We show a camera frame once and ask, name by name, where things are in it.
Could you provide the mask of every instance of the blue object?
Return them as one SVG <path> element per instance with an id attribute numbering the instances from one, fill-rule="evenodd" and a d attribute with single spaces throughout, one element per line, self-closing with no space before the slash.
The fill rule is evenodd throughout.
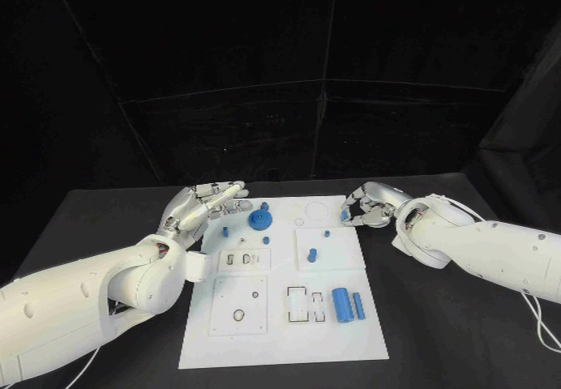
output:
<path id="1" fill-rule="evenodd" d="M 353 307 L 350 306 L 348 292 L 345 288 L 335 288 L 330 291 L 332 304 L 335 306 L 335 321 L 347 323 L 354 320 Z"/>
<path id="2" fill-rule="evenodd" d="M 272 216 L 268 213 L 268 204 L 260 204 L 260 209 L 249 213 L 249 227 L 256 231 L 262 231 L 272 223 Z"/>
<path id="3" fill-rule="evenodd" d="M 354 308 L 356 308 L 356 318 L 358 320 L 364 319 L 364 311 L 361 310 L 361 301 L 358 293 L 353 293 Z"/>
<path id="4" fill-rule="evenodd" d="M 311 263 L 315 262 L 315 255 L 317 255 L 317 250 L 309 249 L 309 254 L 307 255 L 307 262 L 311 262 Z"/>

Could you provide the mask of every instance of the black backdrop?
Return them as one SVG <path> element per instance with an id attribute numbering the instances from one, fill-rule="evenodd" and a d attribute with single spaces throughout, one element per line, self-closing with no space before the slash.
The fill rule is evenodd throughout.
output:
<path id="1" fill-rule="evenodd" d="M 2 5 L 5 274 L 70 189 L 458 171 L 559 11 L 529 1 Z"/>

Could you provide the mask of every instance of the black tablecloth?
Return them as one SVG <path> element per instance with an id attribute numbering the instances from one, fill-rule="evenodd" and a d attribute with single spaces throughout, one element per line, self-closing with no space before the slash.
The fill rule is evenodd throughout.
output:
<path id="1" fill-rule="evenodd" d="M 445 195 L 493 218 L 465 176 L 255 182 L 250 197 L 347 195 L 364 181 L 383 182 L 410 196 Z M 154 232 L 178 187 L 74 190 L 64 198 L 18 276 L 107 252 Z M 419 264 L 392 246 L 394 228 L 357 228 L 377 308 L 386 361 L 348 361 L 178 370 L 191 284 L 172 308 L 102 346 L 74 387 L 138 388 L 555 388 L 561 356 L 539 344 L 534 319 L 520 294 L 467 275 L 451 263 Z M 561 306 L 542 303 L 544 322 L 561 334 Z M 63 388 L 89 356 L 14 385 Z"/>

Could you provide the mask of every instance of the robotic arm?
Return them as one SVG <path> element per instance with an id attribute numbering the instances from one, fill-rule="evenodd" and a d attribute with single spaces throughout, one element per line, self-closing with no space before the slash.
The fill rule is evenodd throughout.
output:
<path id="1" fill-rule="evenodd" d="M 357 200 L 364 214 L 351 218 L 348 206 Z M 392 245 L 418 262 L 442 269 L 452 260 L 478 278 L 561 303 L 561 236 L 497 221 L 475 222 L 471 209 L 452 203 L 435 194 L 412 199 L 399 189 L 367 182 L 341 205 L 341 221 L 377 228 L 394 216 Z"/>
<path id="2" fill-rule="evenodd" d="M 172 306 L 184 280 L 201 282 L 208 272 L 210 258 L 185 250 L 207 220 L 250 209 L 249 201 L 233 199 L 246 195 L 242 182 L 184 188 L 157 233 L 135 246 L 38 271 L 0 289 L 0 386 L 57 369 Z"/>

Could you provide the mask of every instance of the white board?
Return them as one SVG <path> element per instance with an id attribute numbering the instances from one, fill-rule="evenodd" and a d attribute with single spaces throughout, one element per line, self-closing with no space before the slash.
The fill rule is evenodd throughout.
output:
<path id="1" fill-rule="evenodd" d="M 201 250 L 213 256 L 214 273 L 193 287 L 178 368 L 386 359 L 354 228 L 341 227 L 340 222 L 344 197 L 250 199 L 253 209 L 262 201 L 272 215 L 266 230 L 250 229 L 244 212 L 213 220 L 204 232 Z M 321 235 L 325 229 L 328 238 Z M 309 244 L 317 246 L 314 263 L 304 255 Z M 227 253 L 243 257 L 244 251 L 256 253 L 259 261 L 234 266 L 221 262 Z M 304 297 L 302 289 L 288 296 L 291 287 L 305 288 Z M 350 323 L 335 321 L 330 291 L 340 287 L 347 288 L 350 301 L 351 293 L 360 294 L 364 320 L 354 314 Z M 239 321 L 233 319 L 236 310 L 243 311 Z M 289 321 L 291 310 L 298 320 L 305 316 L 308 320 Z"/>

